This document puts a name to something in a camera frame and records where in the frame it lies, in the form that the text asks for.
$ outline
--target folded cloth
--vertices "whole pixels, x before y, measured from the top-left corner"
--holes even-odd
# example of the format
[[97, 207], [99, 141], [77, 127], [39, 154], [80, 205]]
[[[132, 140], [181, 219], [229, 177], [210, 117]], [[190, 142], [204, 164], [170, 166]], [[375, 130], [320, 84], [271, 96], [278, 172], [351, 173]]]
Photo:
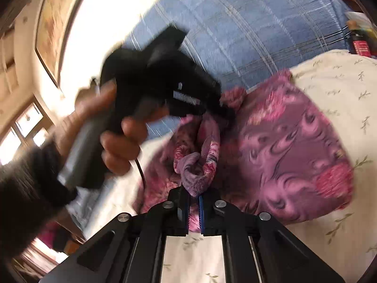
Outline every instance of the folded cloth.
[[[208, 112], [184, 118], [148, 166], [135, 211], [147, 212], [181, 184], [192, 197], [215, 187], [242, 211], [269, 212], [282, 223], [345, 207], [353, 189], [349, 160], [329, 120], [290, 77], [284, 70], [249, 94], [225, 92], [221, 101], [237, 112], [230, 125]], [[199, 230], [195, 202], [189, 228]]]

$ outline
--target blue plaid blanket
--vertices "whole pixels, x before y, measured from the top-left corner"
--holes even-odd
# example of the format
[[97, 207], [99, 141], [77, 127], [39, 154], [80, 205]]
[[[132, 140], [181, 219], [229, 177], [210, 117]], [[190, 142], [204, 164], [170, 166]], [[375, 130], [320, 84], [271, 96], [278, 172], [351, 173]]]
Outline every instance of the blue plaid blanket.
[[[143, 48], [168, 24], [189, 30], [182, 51], [221, 81], [223, 89], [250, 88], [279, 69], [332, 49], [347, 49], [342, 0], [159, 0], [128, 35]], [[167, 117], [149, 138], [174, 129]]]

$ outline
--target bottle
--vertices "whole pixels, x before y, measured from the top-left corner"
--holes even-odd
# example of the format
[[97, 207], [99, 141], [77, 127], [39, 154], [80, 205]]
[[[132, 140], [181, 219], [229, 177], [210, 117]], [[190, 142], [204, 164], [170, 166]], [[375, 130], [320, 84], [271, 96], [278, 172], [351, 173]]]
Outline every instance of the bottle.
[[354, 20], [347, 21], [347, 25], [350, 33], [350, 50], [352, 54], [358, 54], [361, 56], [372, 57], [371, 51], [369, 49], [368, 43], [366, 41], [365, 36], [363, 35], [363, 31], [357, 25], [357, 22]]

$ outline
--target black sleeve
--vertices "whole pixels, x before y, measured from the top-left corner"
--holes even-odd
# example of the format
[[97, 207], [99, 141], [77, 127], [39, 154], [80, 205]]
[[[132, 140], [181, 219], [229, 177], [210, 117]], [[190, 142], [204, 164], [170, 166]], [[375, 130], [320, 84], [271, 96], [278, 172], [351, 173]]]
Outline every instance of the black sleeve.
[[60, 155], [52, 141], [0, 167], [0, 260], [20, 254], [76, 197], [57, 180], [59, 170]]

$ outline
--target silver screw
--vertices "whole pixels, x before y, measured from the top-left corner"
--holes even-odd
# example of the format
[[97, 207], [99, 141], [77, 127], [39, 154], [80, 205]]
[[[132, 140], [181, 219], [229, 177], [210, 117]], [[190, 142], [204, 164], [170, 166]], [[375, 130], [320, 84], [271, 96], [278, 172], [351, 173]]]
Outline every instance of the silver screw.
[[164, 209], [171, 209], [174, 206], [174, 203], [172, 201], [165, 201], [163, 203], [163, 208]]
[[268, 220], [271, 219], [271, 215], [270, 215], [269, 213], [267, 213], [267, 212], [261, 212], [261, 213], [259, 214], [259, 218], [260, 218], [261, 220], [263, 220], [263, 221], [268, 221]]
[[227, 205], [227, 203], [224, 200], [217, 200], [214, 203], [214, 206], [217, 208], [224, 208]]
[[129, 219], [130, 219], [130, 216], [127, 213], [122, 213], [118, 215], [118, 221], [120, 222], [126, 222], [126, 221], [129, 221]]

